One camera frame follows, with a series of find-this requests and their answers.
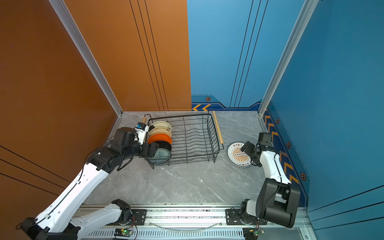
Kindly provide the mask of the white plate red dotted pattern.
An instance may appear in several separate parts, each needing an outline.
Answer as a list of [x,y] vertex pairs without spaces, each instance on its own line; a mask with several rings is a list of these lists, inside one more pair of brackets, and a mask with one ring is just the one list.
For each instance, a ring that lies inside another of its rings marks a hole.
[[238,168],[248,168],[252,165],[250,156],[241,150],[244,144],[243,142],[234,142],[227,148],[228,160]]

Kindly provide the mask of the teal patterned plate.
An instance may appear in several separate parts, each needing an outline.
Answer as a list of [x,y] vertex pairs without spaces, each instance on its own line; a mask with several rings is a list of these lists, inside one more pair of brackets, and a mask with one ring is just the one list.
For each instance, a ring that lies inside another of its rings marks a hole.
[[150,164],[162,164],[169,161],[172,157],[171,151],[164,148],[157,149],[155,156],[152,158],[148,158],[148,162]]

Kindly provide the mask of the black wire dish rack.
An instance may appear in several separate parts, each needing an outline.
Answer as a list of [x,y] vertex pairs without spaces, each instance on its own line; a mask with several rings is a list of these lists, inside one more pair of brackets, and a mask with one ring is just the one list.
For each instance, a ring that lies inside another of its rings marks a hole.
[[156,121],[165,121],[172,126],[172,157],[162,164],[150,164],[146,158],[152,168],[204,161],[214,163],[220,151],[224,149],[219,141],[214,117],[209,112],[150,117],[149,126]]

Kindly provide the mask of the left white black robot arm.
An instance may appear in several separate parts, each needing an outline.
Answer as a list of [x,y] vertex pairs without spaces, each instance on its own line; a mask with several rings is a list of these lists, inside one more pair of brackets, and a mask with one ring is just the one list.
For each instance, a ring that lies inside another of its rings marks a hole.
[[68,187],[35,218],[16,226],[32,240],[80,240],[89,233],[117,222],[134,223],[131,206],[123,200],[112,201],[103,209],[75,219],[73,216],[90,193],[113,171],[120,171],[133,158],[154,157],[159,145],[145,141],[149,126],[120,128],[111,142],[96,148]]

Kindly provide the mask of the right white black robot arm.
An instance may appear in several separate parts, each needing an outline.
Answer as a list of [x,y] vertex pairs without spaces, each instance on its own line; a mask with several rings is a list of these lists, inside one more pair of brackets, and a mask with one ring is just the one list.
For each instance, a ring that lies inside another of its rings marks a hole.
[[272,135],[260,133],[257,144],[246,142],[241,151],[251,162],[264,169],[265,181],[258,199],[241,203],[240,220],[246,225],[271,222],[286,228],[295,224],[301,190],[286,176],[280,156],[273,145]]

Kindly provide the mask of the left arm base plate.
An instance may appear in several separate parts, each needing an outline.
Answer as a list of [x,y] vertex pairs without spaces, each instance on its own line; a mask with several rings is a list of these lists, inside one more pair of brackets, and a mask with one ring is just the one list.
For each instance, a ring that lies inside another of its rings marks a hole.
[[110,223],[107,226],[144,226],[147,217],[146,209],[131,209],[123,211],[122,216],[114,223]]

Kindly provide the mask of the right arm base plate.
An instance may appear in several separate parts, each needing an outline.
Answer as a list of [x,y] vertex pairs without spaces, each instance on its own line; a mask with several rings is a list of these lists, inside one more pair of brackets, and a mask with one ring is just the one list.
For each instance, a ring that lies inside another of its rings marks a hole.
[[225,210],[226,215],[226,224],[228,226],[234,226],[234,225],[245,225],[245,226],[263,226],[266,225],[268,222],[265,220],[258,220],[254,216],[245,217],[240,214],[240,209],[226,209]]

